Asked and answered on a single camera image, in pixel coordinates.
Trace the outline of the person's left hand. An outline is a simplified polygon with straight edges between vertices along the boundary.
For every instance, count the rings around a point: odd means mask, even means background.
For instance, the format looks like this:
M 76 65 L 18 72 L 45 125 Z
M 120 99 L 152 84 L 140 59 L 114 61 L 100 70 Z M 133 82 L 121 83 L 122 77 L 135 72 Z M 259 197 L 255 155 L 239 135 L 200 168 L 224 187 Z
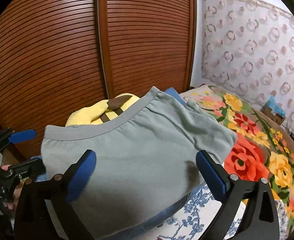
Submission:
M 11 200 L 10 202 L 5 202 L 5 204 L 10 211 L 14 211 L 18 205 L 23 183 L 16 174 L 12 174 L 9 177 L 4 178 L 4 180 L 5 189 L 8 189 L 9 200 Z

